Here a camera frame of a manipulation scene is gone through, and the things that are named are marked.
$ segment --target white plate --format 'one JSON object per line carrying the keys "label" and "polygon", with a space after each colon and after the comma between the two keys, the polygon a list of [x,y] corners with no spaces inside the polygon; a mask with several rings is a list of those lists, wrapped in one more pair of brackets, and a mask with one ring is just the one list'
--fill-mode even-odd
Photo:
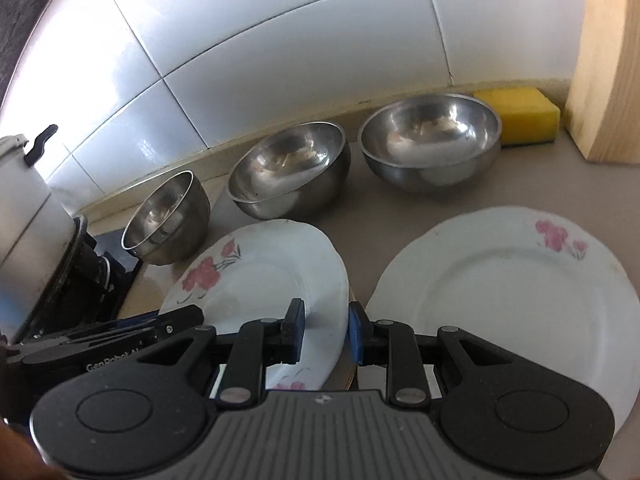
{"label": "white plate", "polygon": [[640,303],[616,257],[565,218],[495,207],[402,250],[367,305],[416,333],[455,325],[587,384],[616,431],[640,387]]}
{"label": "white plate", "polygon": [[326,235],[291,220],[242,227],[204,251],[164,299],[160,314],[196,304],[219,334],[247,321],[283,318],[305,301],[302,355],[267,368],[267,388],[318,390],[338,361],[347,329],[349,283]]}

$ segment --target stainless steel bowl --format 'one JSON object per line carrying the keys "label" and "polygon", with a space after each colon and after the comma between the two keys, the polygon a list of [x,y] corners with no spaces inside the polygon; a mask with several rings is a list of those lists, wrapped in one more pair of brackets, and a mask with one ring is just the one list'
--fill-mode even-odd
{"label": "stainless steel bowl", "polygon": [[254,218],[306,218],[338,195],[350,165],[340,126],[298,124],[252,147],[231,171],[226,192]]}
{"label": "stainless steel bowl", "polygon": [[502,122],[487,104],[456,94],[404,99],[362,125],[358,143],[381,179],[431,192],[473,179],[500,152]]}
{"label": "stainless steel bowl", "polygon": [[191,256],[207,235],[211,207],[197,177],[182,171],[156,189],[134,213],[122,248],[153,265]]}

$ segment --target pot lid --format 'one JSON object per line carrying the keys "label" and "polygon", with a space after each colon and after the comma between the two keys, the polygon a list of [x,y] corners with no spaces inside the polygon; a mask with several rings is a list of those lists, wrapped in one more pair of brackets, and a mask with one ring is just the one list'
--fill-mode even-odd
{"label": "pot lid", "polygon": [[0,139],[0,162],[9,153],[24,148],[29,139],[24,135],[7,136]]}

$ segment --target bowl rim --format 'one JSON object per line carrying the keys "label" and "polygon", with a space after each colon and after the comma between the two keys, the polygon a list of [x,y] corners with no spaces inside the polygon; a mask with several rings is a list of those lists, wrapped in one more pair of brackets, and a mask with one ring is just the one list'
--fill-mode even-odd
{"label": "bowl rim", "polygon": [[[171,211],[169,212],[169,214],[166,216],[166,218],[162,221],[162,223],[156,227],[153,232],[149,233],[143,240],[141,240],[139,243],[131,246],[131,247],[127,247],[124,243],[124,238],[127,235],[127,232],[129,231],[129,227],[131,225],[131,223],[133,222],[134,218],[136,216],[138,216],[138,213],[142,210],[142,206],[145,205],[146,202],[148,202],[148,200],[156,194],[156,192],[158,192],[165,184],[167,184],[169,181],[173,180],[174,178],[178,177],[179,175],[188,173],[191,175],[191,180],[189,182],[189,185],[187,186],[187,189],[184,191],[184,195],[182,196],[182,198],[180,200],[178,200],[178,202],[175,204],[174,208],[171,209]],[[160,184],[160,186],[158,186],[153,193],[151,193],[148,197],[146,197],[143,201],[142,204],[140,204],[138,206],[138,208],[136,209],[136,211],[133,213],[133,215],[131,215],[131,218],[129,219],[129,221],[127,222],[126,227],[124,228],[124,231],[122,232],[122,237],[120,238],[120,246],[125,250],[125,251],[133,251],[136,248],[140,247],[140,245],[142,245],[143,243],[145,243],[146,241],[149,240],[149,238],[151,238],[155,233],[158,232],[158,229],[160,229],[169,219],[169,217],[175,213],[175,211],[180,207],[180,205],[182,204],[182,202],[184,201],[185,197],[187,196],[187,193],[191,190],[191,187],[193,187],[193,182],[195,181],[196,176],[193,173],[193,171],[191,170],[184,170],[184,171],[179,171],[178,173],[176,173],[175,175],[172,175],[171,177],[169,177],[167,180],[165,180],[162,184]]]}
{"label": "bowl rim", "polygon": [[392,168],[400,168],[400,169],[405,169],[405,170],[429,170],[431,168],[449,168],[451,166],[456,166],[457,164],[461,164],[462,162],[466,162],[467,160],[470,160],[469,158],[463,158],[462,160],[457,160],[455,162],[448,162],[446,164],[398,164],[396,162],[390,162],[388,160],[385,160],[383,158],[380,158],[378,156],[373,155],[369,150],[367,150],[364,147],[364,144],[362,143],[362,134],[364,132],[364,129],[367,127],[367,125],[369,124],[369,122],[371,120],[373,120],[378,114],[385,112],[387,110],[389,110],[390,108],[396,107],[398,106],[400,103],[406,102],[406,101],[420,101],[420,100],[425,100],[427,101],[429,98],[433,98],[433,97],[456,97],[456,98],[461,98],[461,99],[465,99],[467,101],[473,101],[476,102],[480,105],[482,105],[483,107],[485,107],[487,110],[489,110],[495,117],[496,121],[497,121],[497,135],[495,136],[494,141],[489,144],[487,146],[487,148],[483,151],[478,153],[478,155],[482,155],[483,153],[488,152],[489,150],[492,149],[492,147],[494,147],[496,145],[496,143],[500,142],[500,136],[502,135],[502,120],[500,118],[500,115],[498,115],[498,113],[491,108],[487,103],[485,103],[484,101],[481,101],[480,99],[476,99],[475,97],[471,97],[468,95],[464,95],[464,94],[453,94],[453,93],[433,93],[433,94],[422,94],[422,95],[417,95],[417,96],[413,96],[413,97],[405,97],[404,99],[399,99],[398,101],[394,101],[392,103],[389,103],[388,105],[383,106],[382,108],[380,108],[379,110],[376,110],[374,113],[372,113],[366,121],[364,121],[362,123],[362,126],[360,127],[360,129],[358,130],[358,146],[360,147],[360,149],[362,150],[362,153],[364,153],[364,155],[368,156],[369,158],[372,158],[373,160],[379,162],[380,164],[385,164],[386,166],[391,166]]}
{"label": "bowl rim", "polygon": [[[290,189],[288,191],[282,192],[282,193],[277,194],[277,195],[270,196],[268,198],[261,198],[260,200],[248,200],[248,199],[245,199],[245,198],[240,198],[239,196],[236,196],[231,192],[231,190],[229,189],[229,182],[231,181],[231,177],[236,172],[236,168],[240,165],[240,163],[243,160],[245,160],[247,158],[247,156],[253,150],[256,150],[257,148],[260,148],[261,146],[265,145],[269,139],[272,139],[275,136],[283,134],[284,132],[286,132],[286,131],[288,131],[288,130],[290,130],[292,128],[297,128],[299,126],[307,126],[308,124],[328,124],[329,126],[333,126],[334,128],[337,128],[338,131],[340,132],[340,137],[341,137],[340,138],[340,148],[338,149],[337,155],[335,156],[334,160],[332,160],[327,165],[327,167],[325,167],[320,173],[318,173],[317,175],[312,177],[310,180],[307,180],[304,184],[301,184],[296,189]],[[259,140],[243,156],[241,156],[238,159],[238,161],[234,164],[233,168],[231,168],[231,171],[229,171],[229,176],[226,179],[226,182],[225,182],[226,194],[234,202],[239,202],[239,203],[242,203],[242,204],[259,204],[261,202],[266,202],[267,200],[273,200],[274,198],[279,198],[281,196],[285,196],[286,194],[289,194],[292,191],[296,191],[296,190],[300,189],[301,187],[306,186],[306,184],[311,182],[314,178],[322,175],[326,170],[328,170],[329,167],[338,159],[338,157],[340,156],[340,154],[344,150],[344,146],[345,146],[346,143],[347,143],[347,135],[344,133],[344,128],[342,126],[340,126],[340,124],[338,124],[338,123],[332,123],[331,121],[307,121],[306,123],[292,124],[291,126],[288,126],[287,128],[283,128],[282,130],[278,130],[277,132],[274,132],[274,133],[264,137],[263,139]]]}

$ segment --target pot handle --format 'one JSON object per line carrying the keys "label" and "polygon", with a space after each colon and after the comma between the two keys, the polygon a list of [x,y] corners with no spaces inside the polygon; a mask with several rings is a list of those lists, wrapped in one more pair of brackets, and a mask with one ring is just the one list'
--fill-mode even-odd
{"label": "pot handle", "polygon": [[47,142],[57,130],[57,124],[50,124],[46,130],[34,139],[33,147],[29,150],[29,153],[24,156],[24,163],[28,168],[32,168],[33,165],[40,160],[40,157],[44,155],[44,143]]}

